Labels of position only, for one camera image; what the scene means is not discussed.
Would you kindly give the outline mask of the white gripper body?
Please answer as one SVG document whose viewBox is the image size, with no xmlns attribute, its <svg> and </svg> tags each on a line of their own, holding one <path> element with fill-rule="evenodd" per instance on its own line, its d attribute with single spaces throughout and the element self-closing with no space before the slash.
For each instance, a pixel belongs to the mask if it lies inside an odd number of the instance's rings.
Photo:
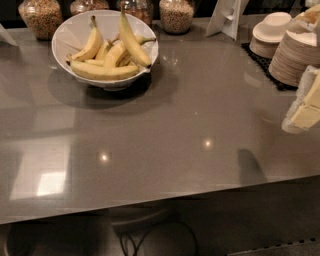
<svg viewBox="0 0 320 256">
<path fill-rule="evenodd" d="M 303 131 L 307 131 L 308 129 L 301 129 L 299 127 L 296 127 L 290 120 L 290 118 L 293 116 L 293 114 L 296 112 L 299 106 L 303 105 L 303 99 L 307 94 L 308 87 L 312 80 L 315 78 L 317 73 L 320 73 L 319 68 L 315 68 L 311 65 L 309 65 L 304 73 L 302 74 L 302 77 L 300 79 L 298 89 L 296 92 L 296 99 L 291 104 L 286 117 L 284 118 L 282 122 L 282 129 L 286 132 L 298 134 Z"/>
</svg>

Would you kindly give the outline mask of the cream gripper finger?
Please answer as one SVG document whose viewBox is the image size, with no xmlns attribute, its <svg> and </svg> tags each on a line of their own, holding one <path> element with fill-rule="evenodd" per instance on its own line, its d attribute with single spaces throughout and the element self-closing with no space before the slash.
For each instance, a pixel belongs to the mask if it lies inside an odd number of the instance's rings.
<svg viewBox="0 0 320 256">
<path fill-rule="evenodd" d="M 320 110 L 313 106 L 301 105 L 290 120 L 296 127 L 308 129 L 320 120 Z"/>
<path fill-rule="evenodd" d="M 307 94 L 303 99 L 303 105 L 320 109 L 320 73 L 317 73 L 310 83 Z"/>
</svg>

